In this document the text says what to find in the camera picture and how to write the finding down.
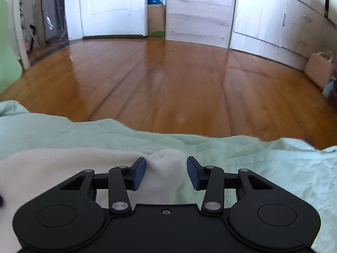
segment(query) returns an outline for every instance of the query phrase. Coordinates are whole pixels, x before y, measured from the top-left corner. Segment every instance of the bag handle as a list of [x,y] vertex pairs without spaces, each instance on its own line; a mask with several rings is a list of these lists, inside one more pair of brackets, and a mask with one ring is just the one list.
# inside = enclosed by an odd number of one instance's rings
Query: bag handle
[[325,52],[318,52],[317,53],[317,55],[321,55],[321,54],[325,54],[325,55],[330,56],[329,63],[331,63],[332,60],[334,59],[334,55],[332,54],[332,52],[330,50],[327,50]]

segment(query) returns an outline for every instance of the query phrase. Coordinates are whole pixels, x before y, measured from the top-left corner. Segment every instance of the screw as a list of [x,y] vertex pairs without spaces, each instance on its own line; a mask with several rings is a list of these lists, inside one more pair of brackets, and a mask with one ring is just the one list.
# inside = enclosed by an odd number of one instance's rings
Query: screw
[[205,208],[208,210],[218,210],[221,208],[221,204],[219,204],[218,202],[208,202],[205,203]]
[[114,210],[122,211],[129,207],[129,205],[126,202],[115,202],[111,206]]

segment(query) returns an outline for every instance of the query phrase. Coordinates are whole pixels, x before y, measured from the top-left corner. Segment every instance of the pink bag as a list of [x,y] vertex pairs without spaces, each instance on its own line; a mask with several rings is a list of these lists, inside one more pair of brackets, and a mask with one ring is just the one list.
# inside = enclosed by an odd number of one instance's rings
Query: pink bag
[[305,75],[320,89],[330,82],[333,74],[333,54],[330,51],[313,53],[304,68]]

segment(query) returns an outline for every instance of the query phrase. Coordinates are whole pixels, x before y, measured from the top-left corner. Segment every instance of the green curtain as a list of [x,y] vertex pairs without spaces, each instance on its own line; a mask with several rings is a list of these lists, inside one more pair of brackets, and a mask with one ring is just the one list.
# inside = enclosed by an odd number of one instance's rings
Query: green curtain
[[0,0],[0,93],[22,75],[22,67],[17,60],[8,36],[8,3]]

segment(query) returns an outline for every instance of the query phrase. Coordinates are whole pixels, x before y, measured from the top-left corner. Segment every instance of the cardboard box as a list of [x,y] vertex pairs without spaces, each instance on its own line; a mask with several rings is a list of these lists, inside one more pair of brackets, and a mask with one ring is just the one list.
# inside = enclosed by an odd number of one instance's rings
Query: cardboard box
[[165,31],[166,5],[148,5],[148,33]]

